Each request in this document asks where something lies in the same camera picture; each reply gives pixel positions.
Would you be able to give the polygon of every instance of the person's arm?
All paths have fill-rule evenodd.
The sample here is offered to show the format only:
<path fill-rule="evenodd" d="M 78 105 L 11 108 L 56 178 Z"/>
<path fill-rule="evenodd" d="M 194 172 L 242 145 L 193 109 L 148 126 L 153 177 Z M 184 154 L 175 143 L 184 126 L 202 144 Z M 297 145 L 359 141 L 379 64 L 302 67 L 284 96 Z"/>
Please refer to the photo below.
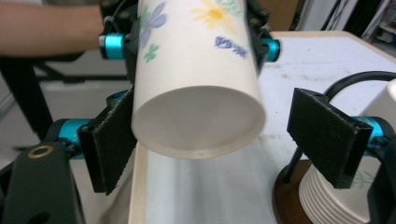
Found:
<path fill-rule="evenodd" d="M 50 56 L 98 49 L 99 6 L 0 3 L 0 56 Z"/>

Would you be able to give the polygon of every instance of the white paper cup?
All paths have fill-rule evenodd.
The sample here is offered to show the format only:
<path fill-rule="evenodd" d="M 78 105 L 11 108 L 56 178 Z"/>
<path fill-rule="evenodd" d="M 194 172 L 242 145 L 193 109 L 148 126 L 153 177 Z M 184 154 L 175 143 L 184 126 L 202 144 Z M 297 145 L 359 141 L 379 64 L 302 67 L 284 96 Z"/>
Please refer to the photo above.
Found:
<path fill-rule="evenodd" d="M 380 117 L 396 131 L 396 79 L 388 83 L 361 113 L 364 117 Z"/>
<path fill-rule="evenodd" d="M 138 141 L 184 159 L 249 144 L 265 116 L 241 1 L 145 0 L 140 8 Z"/>

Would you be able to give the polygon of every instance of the black cable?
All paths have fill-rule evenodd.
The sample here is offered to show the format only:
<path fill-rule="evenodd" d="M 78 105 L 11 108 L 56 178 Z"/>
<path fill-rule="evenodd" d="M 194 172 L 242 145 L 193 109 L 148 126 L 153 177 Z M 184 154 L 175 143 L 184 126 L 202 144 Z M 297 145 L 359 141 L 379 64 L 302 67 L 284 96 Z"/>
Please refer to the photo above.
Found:
<path fill-rule="evenodd" d="M 329 97 L 329 102 L 330 102 L 330 100 L 341 90 L 353 84 L 363 81 L 392 81 L 395 78 L 396 78 L 396 73 L 392 73 L 392 72 L 383 72 L 383 71 L 362 72 L 349 77 L 341 78 L 340 80 L 334 82 L 323 94 Z M 302 156 L 303 156 L 303 150 L 300 147 L 297 147 L 290 160 L 288 168 L 282 177 L 282 181 L 284 183 L 290 182 L 295 167 L 297 166 L 297 163 L 300 161 Z"/>
<path fill-rule="evenodd" d="M 341 15 L 344 13 L 344 9 L 346 8 L 347 4 L 348 4 L 349 0 L 346 0 L 343 4 L 343 7 L 340 9 L 340 11 L 338 11 L 337 8 L 337 12 L 335 13 L 334 19 L 332 20 L 332 25 L 330 26 L 329 30 L 333 30 L 335 29 L 335 27 L 338 25 L 338 22 L 340 21 L 340 17 Z"/>
<path fill-rule="evenodd" d="M 332 18 L 332 15 L 334 14 L 335 10 L 340 6 L 341 4 L 341 0 L 337 0 L 334 4 L 334 6 L 332 7 L 332 10 L 330 11 L 329 16 L 327 17 L 326 21 L 323 23 L 322 28 L 320 29 L 320 31 L 325 31 L 327 28 L 327 25 L 329 24 L 330 19 Z"/>
<path fill-rule="evenodd" d="M 116 18 L 117 13 L 119 13 L 119 11 L 121 10 L 122 6 L 127 2 L 127 0 L 122 0 L 122 2 L 120 2 L 120 4 L 117 6 L 116 10 L 113 13 L 113 18 Z"/>
<path fill-rule="evenodd" d="M 391 81 L 396 78 L 396 73 L 371 71 L 362 72 L 349 77 L 344 77 L 334 82 L 323 94 L 329 97 L 330 100 L 344 88 L 363 81 Z"/>

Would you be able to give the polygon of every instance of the black plastic part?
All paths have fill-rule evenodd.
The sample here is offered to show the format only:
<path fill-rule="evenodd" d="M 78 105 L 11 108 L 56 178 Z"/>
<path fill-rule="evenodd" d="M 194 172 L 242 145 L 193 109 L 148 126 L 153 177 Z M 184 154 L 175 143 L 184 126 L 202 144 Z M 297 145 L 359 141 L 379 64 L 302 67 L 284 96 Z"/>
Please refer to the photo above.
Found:
<path fill-rule="evenodd" d="M 4 207 L 6 205 L 6 196 L 8 194 L 9 182 L 12 176 L 12 167 L 14 162 L 10 163 L 0 170 L 0 223 L 2 223 L 4 215 Z"/>
<path fill-rule="evenodd" d="M 36 63 L 43 63 L 43 62 L 60 62 L 60 63 L 70 63 L 77 60 L 84 52 L 78 53 L 70 53 L 70 54 L 63 54 L 63 55 L 54 55 L 54 56 L 47 56 L 47 57 L 34 57 L 34 58 L 26 58 L 28 60 L 33 61 L 34 64 Z"/>
<path fill-rule="evenodd" d="M 128 91 L 119 91 L 106 98 L 107 106 L 114 108 Z"/>
<path fill-rule="evenodd" d="M 396 223 L 396 141 L 390 143 L 367 194 L 370 223 Z"/>
<path fill-rule="evenodd" d="M 297 147 L 296 150 L 294 151 L 293 157 L 291 158 L 291 161 L 288 165 L 288 168 L 286 169 L 285 174 L 282 176 L 282 181 L 284 183 L 289 184 L 291 180 L 291 176 L 293 175 L 293 172 L 302 156 L 303 156 L 303 151 L 299 147 Z"/>
<path fill-rule="evenodd" d="M 128 34 L 132 27 L 132 20 L 137 19 L 137 4 L 125 8 L 116 15 L 116 23 L 120 32 Z"/>
<path fill-rule="evenodd" d="M 250 8 L 247 9 L 247 25 L 252 28 L 252 30 L 256 33 L 260 33 L 260 29 L 267 23 L 267 21 L 253 11 Z"/>
<path fill-rule="evenodd" d="M 268 53 L 269 47 L 268 45 L 262 42 L 262 40 L 259 38 L 258 35 L 255 35 L 255 33 L 252 32 L 252 29 L 250 29 L 250 33 L 251 33 L 250 40 L 256 58 L 256 64 L 257 67 L 259 68 L 259 71 L 261 71 L 262 66 L 265 63 L 265 56 Z"/>
<path fill-rule="evenodd" d="M 52 116 L 35 77 L 32 61 L 2 58 L 0 71 L 33 132 L 43 140 L 52 124 Z"/>
<path fill-rule="evenodd" d="M 335 189 L 350 188 L 372 130 L 330 105 L 327 96 L 294 89 L 288 132 Z"/>
<path fill-rule="evenodd" d="M 78 130 L 95 192 L 113 191 L 137 143 L 131 130 L 133 102 L 130 90 L 116 106 L 108 106 Z"/>
<path fill-rule="evenodd" d="M 107 107 L 102 113 L 94 120 L 103 120 L 109 111 Z M 92 182 L 94 192 L 105 192 L 106 187 L 102 178 L 100 162 L 98 159 L 98 149 L 95 143 L 94 129 L 98 123 L 92 120 L 89 124 L 81 126 L 78 129 L 78 139 L 81 145 L 82 153 L 84 154 L 85 162 L 87 163 L 88 172 Z"/>
<path fill-rule="evenodd" d="M 140 20 L 137 19 L 136 15 L 133 14 L 132 27 L 129 35 L 125 36 L 124 39 L 124 56 L 125 56 L 125 68 L 128 76 L 128 80 L 134 83 L 136 74 L 137 64 L 137 52 L 139 48 L 139 32 L 140 32 Z"/>
<path fill-rule="evenodd" d="M 41 157 L 29 156 L 33 150 L 33 155 Z M 85 223 L 69 161 L 61 144 L 31 147 L 14 161 L 3 224 L 20 223 Z"/>
<path fill-rule="evenodd" d="M 262 7 L 259 1 L 247 0 L 247 11 L 254 14 L 262 25 L 265 25 L 268 22 L 270 13 Z"/>
<path fill-rule="evenodd" d="M 61 80 L 63 83 L 82 83 L 84 79 L 81 77 L 66 77 L 62 73 L 56 71 L 55 69 L 49 67 L 45 63 L 35 63 L 35 67 L 44 71 L 47 77 L 52 77 L 55 80 Z"/>
<path fill-rule="evenodd" d="M 102 0 L 99 4 L 102 17 L 112 16 L 121 0 Z"/>
<path fill-rule="evenodd" d="M 59 139 L 59 132 L 61 131 L 62 126 L 64 126 L 64 123 L 68 120 L 69 119 L 58 119 L 53 122 L 52 125 L 49 127 L 49 131 L 43 142 L 57 142 Z"/>

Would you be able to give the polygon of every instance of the yellow flower drawing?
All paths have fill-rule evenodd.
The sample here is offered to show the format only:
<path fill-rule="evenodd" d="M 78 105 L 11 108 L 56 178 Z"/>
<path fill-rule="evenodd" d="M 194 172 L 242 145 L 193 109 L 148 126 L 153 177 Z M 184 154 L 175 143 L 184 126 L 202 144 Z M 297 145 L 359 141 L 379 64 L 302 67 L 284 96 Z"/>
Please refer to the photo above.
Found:
<path fill-rule="evenodd" d="M 191 12 L 196 16 L 196 21 L 203 21 L 210 30 L 222 27 L 226 32 L 237 34 L 233 26 L 233 17 L 230 15 L 224 6 L 218 5 L 213 0 L 202 0 L 205 7 L 194 8 Z"/>

